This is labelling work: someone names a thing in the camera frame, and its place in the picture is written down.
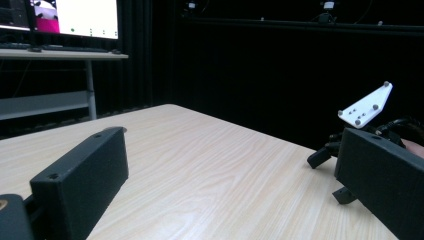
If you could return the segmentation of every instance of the light wood tabletop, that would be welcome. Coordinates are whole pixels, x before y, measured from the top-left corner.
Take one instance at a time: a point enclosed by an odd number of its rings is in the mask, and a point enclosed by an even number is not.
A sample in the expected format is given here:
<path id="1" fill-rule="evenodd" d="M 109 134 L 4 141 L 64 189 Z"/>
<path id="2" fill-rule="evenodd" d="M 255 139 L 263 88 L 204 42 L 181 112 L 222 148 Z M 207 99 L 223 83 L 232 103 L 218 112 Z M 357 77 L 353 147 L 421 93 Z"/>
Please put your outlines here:
<path id="1" fill-rule="evenodd" d="M 129 178 L 89 239 L 396 239 L 358 200 L 332 192 L 336 159 L 176 105 L 162 105 L 0 141 L 0 194 L 90 135 L 123 126 Z"/>

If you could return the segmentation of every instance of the black rectangular box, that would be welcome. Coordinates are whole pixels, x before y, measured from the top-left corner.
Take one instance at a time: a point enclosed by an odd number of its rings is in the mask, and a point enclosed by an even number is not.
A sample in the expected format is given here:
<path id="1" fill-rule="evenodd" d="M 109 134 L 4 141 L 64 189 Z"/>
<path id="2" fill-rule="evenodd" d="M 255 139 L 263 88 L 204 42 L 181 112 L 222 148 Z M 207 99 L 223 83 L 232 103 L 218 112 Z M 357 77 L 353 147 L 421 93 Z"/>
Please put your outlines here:
<path id="1" fill-rule="evenodd" d="M 399 239 L 424 239 L 424 159 L 345 128 L 335 176 Z"/>
<path id="2" fill-rule="evenodd" d="M 45 208 L 52 239 L 86 239 L 128 179 L 124 129 L 96 133 L 36 175 L 31 189 Z"/>

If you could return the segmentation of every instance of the black wall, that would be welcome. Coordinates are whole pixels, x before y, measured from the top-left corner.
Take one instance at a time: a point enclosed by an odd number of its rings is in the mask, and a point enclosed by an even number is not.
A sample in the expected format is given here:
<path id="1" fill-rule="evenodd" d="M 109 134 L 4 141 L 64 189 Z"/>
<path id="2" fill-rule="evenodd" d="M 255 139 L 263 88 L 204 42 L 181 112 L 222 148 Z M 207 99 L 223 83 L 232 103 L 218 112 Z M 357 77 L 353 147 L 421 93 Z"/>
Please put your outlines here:
<path id="1" fill-rule="evenodd" d="M 190 0 L 176 0 L 177 11 Z M 311 21 L 323 13 L 321 0 L 298 1 L 243 1 L 243 0 L 192 0 L 197 3 L 193 11 L 198 17 L 229 19 L 261 19 L 281 21 Z M 424 3 L 419 0 L 335 0 L 330 13 L 338 23 L 377 24 L 383 21 L 388 25 L 424 25 L 421 10 Z"/>
<path id="2" fill-rule="evenodd" d="M 312 149 L 323 147 L 330 134 L 343 129 L 338 110 L 384 81 L 394 88 L 383 112 L 370 124 L 404 115 L 424 119 L 421 33 L 250 24 L 261 15 L 267 19 L 267 13 L 277 16 L 275 7 L 282 6 L 275 2 L 261 3 L 256 11 L 240 2 L 233 8 L 231 3 L 222 3 L 221 8 L 215 4 L 213 13 L 206 10 L 177 18 L 173 101 Z M 287 15 L 289 20 L 295 19 L 293 12 Z M 376 15 L 364 21 L 379 19 Z M 310 11 L 308 16 L 315 15 Z"/>

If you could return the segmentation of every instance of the white mounting plate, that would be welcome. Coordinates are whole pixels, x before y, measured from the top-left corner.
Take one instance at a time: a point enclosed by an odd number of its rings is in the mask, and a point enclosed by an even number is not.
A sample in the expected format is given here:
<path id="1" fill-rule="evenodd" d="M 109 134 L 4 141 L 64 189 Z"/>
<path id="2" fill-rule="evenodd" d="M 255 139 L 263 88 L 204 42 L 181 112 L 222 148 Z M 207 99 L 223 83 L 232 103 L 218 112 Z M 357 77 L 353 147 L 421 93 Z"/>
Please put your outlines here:
<path id="1" fill-rule="evenodd" d="M 377 116 L 384 108 L 393 85 L 384 82 L 384 85 L 352 104 L 345 110 L 338 112 L 339 118 L 355 128 L 362 128 Z"/>

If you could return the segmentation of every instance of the monitor screen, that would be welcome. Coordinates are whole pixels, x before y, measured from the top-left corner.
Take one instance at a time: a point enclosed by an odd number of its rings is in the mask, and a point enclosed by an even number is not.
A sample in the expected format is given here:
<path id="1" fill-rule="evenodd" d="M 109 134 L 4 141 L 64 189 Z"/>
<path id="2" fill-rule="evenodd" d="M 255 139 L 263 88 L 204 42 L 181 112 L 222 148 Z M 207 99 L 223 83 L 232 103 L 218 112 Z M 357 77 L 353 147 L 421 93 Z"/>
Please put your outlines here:
<path id="1" fill-rule="evenodd" d="M 0 29 L 29 31 L 25 0 L 0 0 Z"/>
<path id="2" fill-rule="evenodd" d="M 116 0 L 27 0 L 34 32 L 118 39 Z"/>

